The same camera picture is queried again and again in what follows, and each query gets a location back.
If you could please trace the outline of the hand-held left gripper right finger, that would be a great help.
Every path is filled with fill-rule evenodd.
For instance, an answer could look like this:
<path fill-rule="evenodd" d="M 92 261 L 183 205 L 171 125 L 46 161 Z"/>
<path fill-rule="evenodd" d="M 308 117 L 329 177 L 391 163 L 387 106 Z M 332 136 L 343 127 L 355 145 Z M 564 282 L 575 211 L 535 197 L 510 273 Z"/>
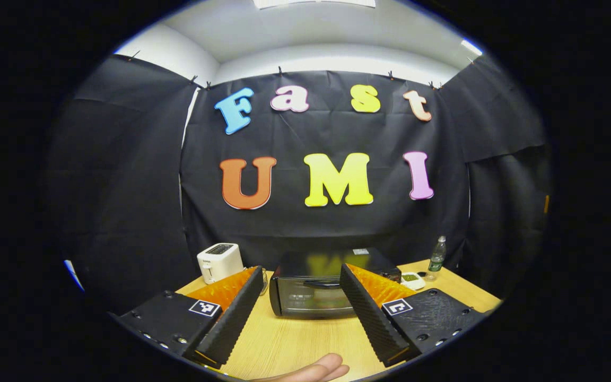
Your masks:
<path fill-rule="evenodd" d="M 340 285 L 386 367 L 436 352 L 489 315 L 439 289 L 417 292 L 352 264 L 341 266 Z"/>

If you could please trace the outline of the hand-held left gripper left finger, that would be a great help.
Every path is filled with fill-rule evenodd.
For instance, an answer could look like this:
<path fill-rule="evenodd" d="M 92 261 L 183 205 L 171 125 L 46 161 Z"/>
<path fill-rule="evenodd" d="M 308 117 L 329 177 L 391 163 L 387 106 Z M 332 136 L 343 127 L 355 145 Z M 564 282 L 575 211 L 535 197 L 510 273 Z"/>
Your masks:
<path fill-rule="evenodd" d="M 167 353 L 220 368 L 263 288 L 264 269 L 253 266 L 187 294 L 165 290 L 125 314 L 110 316 Z"/>

